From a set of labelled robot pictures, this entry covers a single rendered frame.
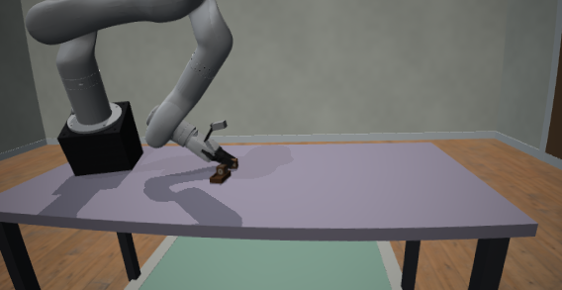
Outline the brown number cube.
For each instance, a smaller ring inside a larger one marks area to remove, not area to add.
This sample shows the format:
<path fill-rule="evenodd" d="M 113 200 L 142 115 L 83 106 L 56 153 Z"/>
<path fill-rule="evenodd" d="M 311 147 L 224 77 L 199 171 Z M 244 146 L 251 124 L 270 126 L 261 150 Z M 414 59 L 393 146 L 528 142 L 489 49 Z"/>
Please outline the brown number cube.
<path fill-rule="evenodd" d="M 232 166 L 230 169 L 237 169 L 237 167 L 238 167 L 238 160 L 237 160 L 237 158 L 231 158 L 231 160 L 234 161 L 234 164 L 233 164 L 233 166 Z"/>
<path fill-rule="evenodd" d="M 229 172 L 227 164 L 219 164 L 217 167 L 217 175 L 224 176 L 227 172 Z"/>

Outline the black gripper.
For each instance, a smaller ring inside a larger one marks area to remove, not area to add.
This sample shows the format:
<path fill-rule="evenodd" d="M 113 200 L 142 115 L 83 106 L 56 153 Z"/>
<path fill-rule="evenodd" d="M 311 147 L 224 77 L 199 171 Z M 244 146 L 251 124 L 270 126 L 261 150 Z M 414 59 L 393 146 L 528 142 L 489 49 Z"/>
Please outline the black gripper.
<path fill-rule="evenodd" d="M 195 130 L 185 147 L 207 162 L 216 161 L 220 164 L 227 164 L 228 168 L 231 168 L 234 164 L 231 158 L 235 157 L 223 150 L 220 144 L 210 138 L 204 142 L 205 137 L 198 130 Z"/>

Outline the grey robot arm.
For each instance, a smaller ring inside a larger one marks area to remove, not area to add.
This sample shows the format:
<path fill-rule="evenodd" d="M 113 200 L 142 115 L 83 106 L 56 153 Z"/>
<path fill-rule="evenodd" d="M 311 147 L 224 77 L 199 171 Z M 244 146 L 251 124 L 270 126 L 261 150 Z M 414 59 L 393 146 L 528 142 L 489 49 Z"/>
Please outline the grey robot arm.
<path fill-rule="evenodd" d="M 33 6 L 26 16 L 30 35 L 45 45 L 61 44 L 56 66 L 73 108 L 67 126 L 91 134 L 122 117 L 121 107 L 109 104 L 95 58 L 99 30 L 140 21 L 171 22 L 187 15 L 198 46 L 175 88 L 147 117 L 145 140 L 153 148 L 169 141 L 187 144 L 196 127 L 183 119 L 232 50 L 233 36 L 216 0 L 46 0 Z"/>

